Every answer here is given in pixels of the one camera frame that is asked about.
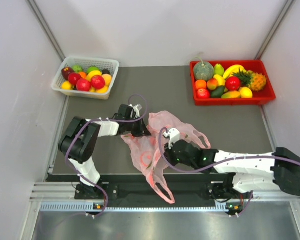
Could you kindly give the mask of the orange fruit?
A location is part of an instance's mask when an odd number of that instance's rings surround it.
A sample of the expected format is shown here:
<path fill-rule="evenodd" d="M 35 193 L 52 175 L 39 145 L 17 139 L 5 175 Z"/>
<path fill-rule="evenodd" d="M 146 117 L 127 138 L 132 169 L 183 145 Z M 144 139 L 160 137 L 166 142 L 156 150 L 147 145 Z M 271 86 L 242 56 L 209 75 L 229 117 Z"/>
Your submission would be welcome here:
<path fill-rule="evenodd" d="M 196 88 L 196 90 L 206 89 L 207 88 L 207 82 L 203 79 L 199 79 L 195 82 L 195 88 Z"/>

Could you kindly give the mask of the orange peach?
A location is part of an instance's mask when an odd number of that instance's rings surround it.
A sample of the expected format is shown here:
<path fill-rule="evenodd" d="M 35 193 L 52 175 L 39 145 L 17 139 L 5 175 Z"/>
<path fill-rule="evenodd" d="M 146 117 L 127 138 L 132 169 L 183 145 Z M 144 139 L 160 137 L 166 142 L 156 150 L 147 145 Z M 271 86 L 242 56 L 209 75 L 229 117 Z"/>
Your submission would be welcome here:
<path fill-rule="evenodd" d="M 109 87 L 110 84 L 111 84 L 111 82 L 112 82 L 113 77 L 110 74 L 103 74 L 102 77 L 103 77 L 103 79 L 105 81 L 105 85 L 107 87 Z"/>

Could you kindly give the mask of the red apple middle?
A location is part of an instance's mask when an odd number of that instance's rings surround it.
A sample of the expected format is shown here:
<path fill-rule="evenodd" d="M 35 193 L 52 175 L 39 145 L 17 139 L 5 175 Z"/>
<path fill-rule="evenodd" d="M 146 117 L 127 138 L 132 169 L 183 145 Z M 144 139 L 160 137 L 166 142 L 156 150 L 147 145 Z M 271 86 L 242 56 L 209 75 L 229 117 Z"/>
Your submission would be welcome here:
<path fill-rule="evenodd" d="M 76 83 L 76 89 L 82 92 L 89 92 L 91 89 L 91 83 L 87 79 L 81 78 Z"/>

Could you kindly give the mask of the red apple left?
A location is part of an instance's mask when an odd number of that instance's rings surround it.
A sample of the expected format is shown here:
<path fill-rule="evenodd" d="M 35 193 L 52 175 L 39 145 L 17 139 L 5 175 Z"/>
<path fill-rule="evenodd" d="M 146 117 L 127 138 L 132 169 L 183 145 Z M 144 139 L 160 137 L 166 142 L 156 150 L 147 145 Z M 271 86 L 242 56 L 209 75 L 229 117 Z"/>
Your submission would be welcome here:
<path fill-rule="evenodd" d="M 79 74 L 79 73 L 76 73 L 76 72 L 73 72 L 73 73 L 70 73 L 68 75 L 68 82 L 73 85 L 73 86 L 76 86 L 77 85 L 77 82 L 82 78 L 82 76 Z"/>

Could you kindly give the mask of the yellow lemon in basket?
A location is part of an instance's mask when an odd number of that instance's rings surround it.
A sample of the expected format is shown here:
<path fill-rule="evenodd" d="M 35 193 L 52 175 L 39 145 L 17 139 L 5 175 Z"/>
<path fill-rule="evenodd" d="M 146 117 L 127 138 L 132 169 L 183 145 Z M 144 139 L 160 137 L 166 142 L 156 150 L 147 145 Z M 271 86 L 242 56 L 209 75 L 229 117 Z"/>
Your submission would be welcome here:
<path fill-rule="evenodd" d="M 69 81 L 64 81 L 61 85 L 62 90 L 72 90 L 73 85 Z"/>

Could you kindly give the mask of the yellow fruit in basket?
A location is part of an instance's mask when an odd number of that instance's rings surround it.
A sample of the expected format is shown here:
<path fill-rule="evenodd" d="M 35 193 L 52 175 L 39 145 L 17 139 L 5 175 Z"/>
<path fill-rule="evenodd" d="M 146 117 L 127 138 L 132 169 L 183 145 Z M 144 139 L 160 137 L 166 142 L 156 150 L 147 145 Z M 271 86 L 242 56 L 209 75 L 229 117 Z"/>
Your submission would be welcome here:
<path fill-rule="evenodd" d="M 94 77 L 94 76 L 101 76 L 102 75 L 102 72 L 101 71 L 97 71 L 97 70 L 95 70 L 95 71 L 92 71 L 92 72 L 90 72 L 89 74 L 87 74 L 87 76 L 86 76 L 86 80 L 88 80 L 89 82 L 91 81 L 91 79 Z"/>

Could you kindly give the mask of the dark mangosteen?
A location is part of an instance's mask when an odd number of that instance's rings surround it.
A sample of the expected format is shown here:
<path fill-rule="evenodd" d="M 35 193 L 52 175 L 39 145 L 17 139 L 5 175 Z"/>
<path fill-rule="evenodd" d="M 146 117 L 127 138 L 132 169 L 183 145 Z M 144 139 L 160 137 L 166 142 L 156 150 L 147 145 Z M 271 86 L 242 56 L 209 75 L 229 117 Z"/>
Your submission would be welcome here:
<path fill-rule="evenodd" d="M 101 73 L 102 75 L 111 75 L 111 72 L 108 69 L 103 69 Z"/>

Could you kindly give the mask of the red pomegranate fruit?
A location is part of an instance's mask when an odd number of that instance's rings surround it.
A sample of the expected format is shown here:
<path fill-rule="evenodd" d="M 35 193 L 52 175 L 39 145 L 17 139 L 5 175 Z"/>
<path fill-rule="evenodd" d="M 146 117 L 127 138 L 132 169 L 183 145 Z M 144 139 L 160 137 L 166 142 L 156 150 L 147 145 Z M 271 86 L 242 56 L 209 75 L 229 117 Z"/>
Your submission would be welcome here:
<path fill-rule="evenodd" d="M 231 76 L 225 81 L 225 88 L 228 91 L 237 91 L 241 87 L 241 80 L 236 76 Z"/>

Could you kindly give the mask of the green yellow fruit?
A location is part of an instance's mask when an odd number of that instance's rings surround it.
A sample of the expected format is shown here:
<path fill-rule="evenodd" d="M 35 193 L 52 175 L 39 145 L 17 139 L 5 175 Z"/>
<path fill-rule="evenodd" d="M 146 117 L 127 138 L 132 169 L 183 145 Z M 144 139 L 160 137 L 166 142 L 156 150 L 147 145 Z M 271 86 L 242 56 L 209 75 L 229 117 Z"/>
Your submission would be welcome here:
<path fill-rule="evenodd" d="M 214 66 L 214 74 L 215 74 L 215 75 L 219 75 L 219 76 L 223 76 L 224 73 L 225 73 L 224 67 L 223 67 L 220 63 L 217 63 L 217 64 Z"/>

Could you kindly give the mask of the pink printed plastic bag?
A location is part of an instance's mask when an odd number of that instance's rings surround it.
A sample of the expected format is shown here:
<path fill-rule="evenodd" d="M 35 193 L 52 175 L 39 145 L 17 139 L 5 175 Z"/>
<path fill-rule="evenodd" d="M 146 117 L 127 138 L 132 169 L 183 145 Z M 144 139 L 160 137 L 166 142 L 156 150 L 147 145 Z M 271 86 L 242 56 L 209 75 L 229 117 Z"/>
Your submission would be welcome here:
<path fill-rule="evenodd" d="M 133 166 L 139 170 L 151 188 L 168 204 L 174 204 L 175 198 L 164 177 L 164 170 L 168 167 L 162 158 L 160 150 L 169 141 L 162 137 L 159 143 L 159 133 L 162 128 L 176 128 L 180 132 L 180 139 L 187 143 L 194 143 L 202 149 L 210 149 L 211 144 L 206 135 L 189 123 L 184 123 L 168 111 L 150 113 L 148 130 L 151 136 L 133 137 L 132 134 L 122 135 L 122 140 L 129 146 Z"/>

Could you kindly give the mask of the red apple in tray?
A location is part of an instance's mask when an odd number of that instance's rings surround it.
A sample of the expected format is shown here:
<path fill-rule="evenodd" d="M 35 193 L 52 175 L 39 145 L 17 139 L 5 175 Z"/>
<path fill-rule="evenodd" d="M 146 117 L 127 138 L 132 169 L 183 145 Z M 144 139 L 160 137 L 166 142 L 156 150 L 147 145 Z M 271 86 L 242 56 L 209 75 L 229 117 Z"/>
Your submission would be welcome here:
<path fill-rule="evenodd" d="M 205 88 L 200 88 L 196 91 L 198 99 L 209 99 L 211 97 L 210 91 Z"/>

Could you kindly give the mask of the green apple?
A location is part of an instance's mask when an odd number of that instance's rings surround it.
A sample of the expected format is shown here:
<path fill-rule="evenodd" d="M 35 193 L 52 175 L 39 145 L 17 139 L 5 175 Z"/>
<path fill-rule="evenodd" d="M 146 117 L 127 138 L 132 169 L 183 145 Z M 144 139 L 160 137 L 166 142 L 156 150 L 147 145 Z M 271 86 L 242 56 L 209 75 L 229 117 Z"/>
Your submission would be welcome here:
<path fill-rule="evenodd" d="M 100 69 L 97 67 L 97 66 L 90 66 L 86 73 L 89 74 L 90 72 L 93 72 L 93 71 L 100 71 Z"/>

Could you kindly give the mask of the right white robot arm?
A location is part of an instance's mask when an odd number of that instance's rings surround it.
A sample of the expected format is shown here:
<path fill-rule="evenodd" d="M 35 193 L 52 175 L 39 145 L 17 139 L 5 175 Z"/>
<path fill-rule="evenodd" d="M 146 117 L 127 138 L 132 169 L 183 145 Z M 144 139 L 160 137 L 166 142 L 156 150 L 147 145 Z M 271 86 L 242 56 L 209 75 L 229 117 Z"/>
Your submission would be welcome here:
<path fill-rule="evenodd" d="M 285 147 L 244 154 L 198 148 L 179 140 L 164 145 L 164 157 L 172 168 L 182 164 L 192 168 L 192 173 L 228 175 L 223 192 L 229 198 L 261 190 L 300 197 L 300 157 Z"/>

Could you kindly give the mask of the red green yellow mango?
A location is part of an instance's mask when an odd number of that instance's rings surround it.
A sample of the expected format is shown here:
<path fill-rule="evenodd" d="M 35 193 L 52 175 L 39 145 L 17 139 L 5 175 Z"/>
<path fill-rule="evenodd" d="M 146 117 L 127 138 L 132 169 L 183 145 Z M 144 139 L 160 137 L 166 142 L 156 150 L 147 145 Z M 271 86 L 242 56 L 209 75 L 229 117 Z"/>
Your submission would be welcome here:
<path fill-rule="evenodd" d="M 241 93 L 237 90 L 234 91 L 228 91 L 225 92 L 222 96 L 221 99 L 240 99 L 241 98 Z"/>

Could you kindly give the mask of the green lime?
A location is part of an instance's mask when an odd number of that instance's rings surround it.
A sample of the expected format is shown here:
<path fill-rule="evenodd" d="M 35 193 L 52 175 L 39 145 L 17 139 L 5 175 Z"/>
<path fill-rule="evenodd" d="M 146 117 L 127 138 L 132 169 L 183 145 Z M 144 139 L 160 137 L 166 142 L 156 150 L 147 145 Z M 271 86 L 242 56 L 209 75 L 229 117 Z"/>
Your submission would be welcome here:
<path fill-rule="evenodd" d="M 79 73 L 79 72 L 83 72 L 84 69 L 82 66 L 78 65 L 78 64 L 75 64 L 71 67 L 76 73 Z"/>

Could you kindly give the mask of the red apple right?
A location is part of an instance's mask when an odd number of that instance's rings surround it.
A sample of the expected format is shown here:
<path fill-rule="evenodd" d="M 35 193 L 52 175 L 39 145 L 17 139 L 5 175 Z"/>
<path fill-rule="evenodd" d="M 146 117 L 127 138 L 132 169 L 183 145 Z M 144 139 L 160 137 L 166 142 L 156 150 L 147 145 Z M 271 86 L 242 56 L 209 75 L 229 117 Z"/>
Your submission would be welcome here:
<path fill-rule="evenodd" d="M 106 85 L 105 79 L 101 75 L 93 76 L 90 82 L 96 90 L 102 89 Z"/>

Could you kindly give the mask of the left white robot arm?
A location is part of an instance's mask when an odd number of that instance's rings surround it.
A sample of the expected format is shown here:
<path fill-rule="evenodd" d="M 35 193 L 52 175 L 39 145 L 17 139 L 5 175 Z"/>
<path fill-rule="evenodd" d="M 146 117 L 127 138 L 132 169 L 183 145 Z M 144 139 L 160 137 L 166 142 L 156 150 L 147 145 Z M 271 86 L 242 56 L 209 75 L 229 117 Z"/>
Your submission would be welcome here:
<path fill-rule="evenodd" d="M 122 104 L 112 118 L 89 120 L 76 116 L 61 137 L 58 150 L 64 154 L 65 161 L 73 165 L 80 183 L 92 198 L 99 198 L 104 191 L 101 175 L 92 158 L 97 140 L 125 133 L 137 138 L 150 136 L 141 110 L 140 104 Z"/>

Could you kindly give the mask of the dark red fruit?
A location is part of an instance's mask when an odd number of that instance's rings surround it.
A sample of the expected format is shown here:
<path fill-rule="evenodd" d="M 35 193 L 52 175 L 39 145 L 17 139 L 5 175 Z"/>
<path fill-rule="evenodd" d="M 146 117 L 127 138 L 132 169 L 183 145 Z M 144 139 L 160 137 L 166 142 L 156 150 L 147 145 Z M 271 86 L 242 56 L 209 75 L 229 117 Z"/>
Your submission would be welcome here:
<path fill-rule="evenodd" d="M 67 81 L 70 74 L 75 73 L 75 71 L 71 67 L 64 67 L 61 70 L 61 74 L 63 78 Z"/>

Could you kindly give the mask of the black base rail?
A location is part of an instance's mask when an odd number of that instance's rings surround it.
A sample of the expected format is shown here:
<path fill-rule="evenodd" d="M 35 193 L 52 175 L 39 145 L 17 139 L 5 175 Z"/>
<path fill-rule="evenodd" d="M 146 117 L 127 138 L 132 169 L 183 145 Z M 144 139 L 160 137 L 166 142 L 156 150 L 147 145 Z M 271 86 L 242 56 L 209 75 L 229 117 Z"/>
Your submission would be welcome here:
<path fill-rule="evenodd" d="M 151 186 L 141 174 L 102 175 L 99 186 L 75 186 L 75 200 L 104 200 L 110 208 L 213 207 L 230 200 L 241 202 L 229 174 L 167 174 L 165 183 Z"/>

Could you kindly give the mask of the dark green avocado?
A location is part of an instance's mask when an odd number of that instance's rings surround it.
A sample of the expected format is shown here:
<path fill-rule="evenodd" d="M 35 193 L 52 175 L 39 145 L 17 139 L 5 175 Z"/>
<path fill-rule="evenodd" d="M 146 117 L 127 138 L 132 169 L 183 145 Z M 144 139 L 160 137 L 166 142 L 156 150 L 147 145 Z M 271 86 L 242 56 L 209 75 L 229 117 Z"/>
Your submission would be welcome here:
<path fill-rule="evenodd" d="M 222 95 L 225 93 L 225 86 L 221 85 L 218 86 L 215 90 L 210 92 L 210 97 L 212 99 L 219 99 L 222 97 Z"/>

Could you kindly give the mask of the orange pineapple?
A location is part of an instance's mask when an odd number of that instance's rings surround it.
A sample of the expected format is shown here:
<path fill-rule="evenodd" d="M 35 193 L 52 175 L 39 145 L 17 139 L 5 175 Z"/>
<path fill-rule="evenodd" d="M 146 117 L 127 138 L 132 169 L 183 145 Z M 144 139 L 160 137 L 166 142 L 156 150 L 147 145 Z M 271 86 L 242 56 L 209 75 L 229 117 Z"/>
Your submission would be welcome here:
<path fill-rule="evenodd" d="M 239 70 L 239 72 L 234 73 L 233 76 L 239 78 L 241 83 L 253 92 L 262 91 L 267 84 L 267 78 L 263 74 L 250 70 Z"/>

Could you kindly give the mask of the yellow banana bunch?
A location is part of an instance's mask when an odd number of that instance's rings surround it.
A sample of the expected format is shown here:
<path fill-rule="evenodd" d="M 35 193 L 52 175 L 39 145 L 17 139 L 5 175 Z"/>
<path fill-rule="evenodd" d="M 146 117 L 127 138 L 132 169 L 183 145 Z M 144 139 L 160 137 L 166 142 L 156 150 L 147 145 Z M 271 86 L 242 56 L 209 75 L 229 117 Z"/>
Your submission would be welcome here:
<path fill-rule="evenodd" d="M 228 67 L 228 68 L 225 70 L 225 72 L 224 72 L 224 74 L 223 74 L 223 78 L 226 80 L 226 79 L 228 79 L 229 77 L 232 77 L 233 74 L 236 74 L 236 73 L 238 73 L 239 71 L 244 72 L 245 70 L 246 70 L 246 69 L 245 69 L 242 65 L 240 65 L 240 64 L 232 65 L 232 66 Z"/>

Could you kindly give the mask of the small orange tangerine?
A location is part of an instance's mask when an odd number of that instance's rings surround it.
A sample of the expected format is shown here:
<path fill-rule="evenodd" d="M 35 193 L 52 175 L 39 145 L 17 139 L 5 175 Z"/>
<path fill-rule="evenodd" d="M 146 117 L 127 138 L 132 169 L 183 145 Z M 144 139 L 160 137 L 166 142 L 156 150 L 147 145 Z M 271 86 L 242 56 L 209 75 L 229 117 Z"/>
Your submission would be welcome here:
<path fill-rule="evenodd" d="M 84 79 L 87 77 L 87 74 L 84 71 L 81 71 L 78 74 Z"/>

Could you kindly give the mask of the green melon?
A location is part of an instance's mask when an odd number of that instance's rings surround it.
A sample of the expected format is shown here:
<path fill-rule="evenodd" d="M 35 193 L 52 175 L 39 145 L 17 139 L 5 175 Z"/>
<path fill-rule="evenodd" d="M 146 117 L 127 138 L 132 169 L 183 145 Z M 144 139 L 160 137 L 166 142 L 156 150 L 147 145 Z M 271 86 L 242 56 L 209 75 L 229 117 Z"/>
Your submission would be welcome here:
<path fill-rule="evenodd" d="M 202 59 L 200 54 L 197 54 L 194 57 L 194 60 L 197 59 L 198 62 L 191 63 L 191 69 L 194 79 L 208 81 L 213 78 L 215 70 L 213 65 Z"/>

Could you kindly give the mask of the white perforated plastic basket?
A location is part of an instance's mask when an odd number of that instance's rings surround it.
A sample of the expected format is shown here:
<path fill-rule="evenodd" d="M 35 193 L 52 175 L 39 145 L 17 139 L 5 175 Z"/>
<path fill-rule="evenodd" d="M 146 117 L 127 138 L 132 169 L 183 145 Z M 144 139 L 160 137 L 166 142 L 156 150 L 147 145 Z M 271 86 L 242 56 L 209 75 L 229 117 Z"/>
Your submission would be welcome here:
<path fill-rule="evenodd" d="M 119 65 L 113 59 L 67 57 L 59 67 L 51 88 L 70 97 L 107 100 Z"/>

